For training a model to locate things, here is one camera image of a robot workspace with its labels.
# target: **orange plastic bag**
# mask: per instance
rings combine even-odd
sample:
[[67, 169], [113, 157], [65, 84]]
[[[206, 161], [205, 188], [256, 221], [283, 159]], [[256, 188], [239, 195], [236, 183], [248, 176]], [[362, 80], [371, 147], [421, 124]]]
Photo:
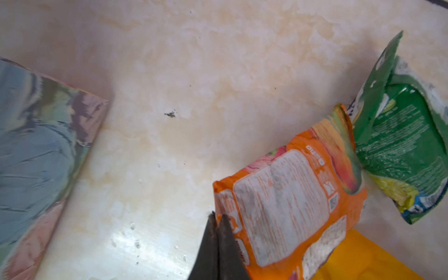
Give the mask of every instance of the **orange plastic bag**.
[[423, 280], [381, 247], [352, 229], [312, 280]]
[[310, 279], [358, 221], [367, 192], [345, 108], [213, 183], [252, 280]]

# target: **white surface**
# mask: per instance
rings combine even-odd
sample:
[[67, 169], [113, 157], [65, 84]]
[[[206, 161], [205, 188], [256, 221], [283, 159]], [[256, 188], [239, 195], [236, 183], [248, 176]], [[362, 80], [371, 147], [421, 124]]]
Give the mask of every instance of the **white surface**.
[[[350, 102], [402, 29], [448, 100], [448, 10], [423, 0], [2, 0], [1, 56], [112, 100], [36, 279], [187, 278], [212, 182]], [[369, 199], [358, 229], [442, 279], [447, 199], [414, 226]]]

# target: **dark speck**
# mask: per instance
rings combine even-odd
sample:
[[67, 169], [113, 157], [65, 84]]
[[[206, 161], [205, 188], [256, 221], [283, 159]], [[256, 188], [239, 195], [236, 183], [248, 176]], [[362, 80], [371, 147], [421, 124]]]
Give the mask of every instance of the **dark speck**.
[[174, 115], [174, 111], [171, 111], [170, 113], [164, 113], [164, 115], [167, 115], [170, 118], [175, 118], [176, 115]]

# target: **pink pattern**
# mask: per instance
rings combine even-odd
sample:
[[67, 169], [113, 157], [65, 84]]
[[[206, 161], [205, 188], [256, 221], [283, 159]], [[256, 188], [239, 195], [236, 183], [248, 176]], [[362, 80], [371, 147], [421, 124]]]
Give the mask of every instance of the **pink pattern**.
[[294, 271], [291, 276], [288, 278], [288, 280], [297, 280], [297, 273]]
[[65, 200], [57, 202], [35, 221], [6, 261], [1, 279], [30, 280], [33, 278], [64, 205]]
[[274, 155], [272, 155], [272, 152], [269, 154], [266, 154], [259, 158], [258, 160], [252, 162], [246, 168], [244, 168], [247, 172], [253, 173], [259, 169], [262, 169], [265, 166], [268, 166], [273, 160], [281, 156], [282, 154], [286, 153], [286, 146], [282, 146], [277, 149]]

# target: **green plastic bag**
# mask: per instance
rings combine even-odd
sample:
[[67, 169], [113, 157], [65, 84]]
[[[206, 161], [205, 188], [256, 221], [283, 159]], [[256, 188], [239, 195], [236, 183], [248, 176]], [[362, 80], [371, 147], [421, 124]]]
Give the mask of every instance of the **green plastic bag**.
[[357, 155], [409, 224], [447, 189], [448, 106], [388, 44], [348, 108]]

